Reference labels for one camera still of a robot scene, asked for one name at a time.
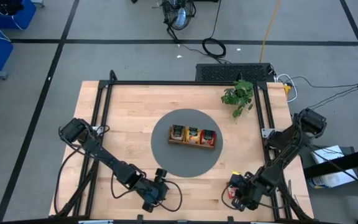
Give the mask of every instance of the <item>gray circular platform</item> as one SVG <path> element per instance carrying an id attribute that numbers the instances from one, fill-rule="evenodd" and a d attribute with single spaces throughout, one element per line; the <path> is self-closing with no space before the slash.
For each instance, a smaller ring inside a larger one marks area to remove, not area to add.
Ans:
<path id="1" fill-rule="evenodd" d="M 169 127 L 173 124 L 216 131 L 215 149 L 169 144 Z M 179 177 L 196 177 L 212 168 L 223 147 L 219 126 L 205 113 L 193 109 L 180 109 L 163 116 L 152 133 L 152 152 L 158 164 L 169 173 Z"/>

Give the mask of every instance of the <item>black vent grille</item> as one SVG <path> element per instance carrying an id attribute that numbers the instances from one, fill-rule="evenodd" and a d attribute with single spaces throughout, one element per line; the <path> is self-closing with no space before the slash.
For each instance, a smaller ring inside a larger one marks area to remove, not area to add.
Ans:
<path id="1" fill-rule="evenodd" d="M 274 71 L 269 63 L 197 64 L 196 81 L 235 81 L 239 73 L 248 82 L 273 82 Z"/>

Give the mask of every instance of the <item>wooden tray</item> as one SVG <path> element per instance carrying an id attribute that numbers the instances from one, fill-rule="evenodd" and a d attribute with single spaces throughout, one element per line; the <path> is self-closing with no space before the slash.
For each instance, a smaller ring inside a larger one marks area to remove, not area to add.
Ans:
<path id="1" fill-rule="evenodd" d="M 190 147 L 197 147 L 200 149 L 215 149 L 215 145 L 216 145 L 216 137 L 215 137 L 215 142 L 213 146 L 209 146 L 209 145 L 204 145 L 204 144 L 193 144 L 193 143 L 188 143 L 185 142 L 185 138 L 183 138 L 183 140 L 176 140 L 176 139 L 171 139 L 171 130 L 172 130 L 172 126 L 169 127 L 168 130 L 168 143 L 170 144 L 181 144 L 184 146 L 190 146 Z"/>

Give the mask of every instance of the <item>yellow cable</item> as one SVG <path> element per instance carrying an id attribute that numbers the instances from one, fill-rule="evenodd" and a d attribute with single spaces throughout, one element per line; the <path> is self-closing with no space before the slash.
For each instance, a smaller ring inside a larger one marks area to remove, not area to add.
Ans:
<path id="1" fill-rule="evenodd" d="M 270 20 L 270 23 L 268 24 L 268 28 L 266 30 L 265 38 L 264 38 L 264 41 L 262 43 L 262 51 L 260 52 L 259 63 L 262 63 L 262 59 L 264 57 L 264 51 L 265 51 L 265 42 L 266 42 L 267 37 L 269 36 L 270 28 L 272 28 L 272 24 L 273 24 L 274 19 L 276 18 L 276 14 L 277 14 L 278 8 L 280 7 L 280 4 L 281 4 L 281 0 L 277 0 L 276 6 L 274 7 L 274 12 L 273 12 L 272 19 Z"/>

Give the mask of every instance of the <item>red package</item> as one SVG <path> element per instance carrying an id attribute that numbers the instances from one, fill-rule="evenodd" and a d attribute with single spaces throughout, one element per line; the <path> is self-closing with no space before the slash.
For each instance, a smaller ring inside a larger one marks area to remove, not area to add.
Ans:
<path id="1" fill-rule="evenodd" d="M 234 194 L 236 193 L 237 187 L 233 187 L 233 186 L 229 186 L 227 188 L 227 195 L 229 196 L 229 199 L 233 199 L 234 198 Z"/>
<path id="2" fill-rule="evenodd" d="M 210 130 L 201 131 L 201 141 L 200 144 L 205 144 L 208 146 L 214 146 L 216 140 L 216 132 Z"/>

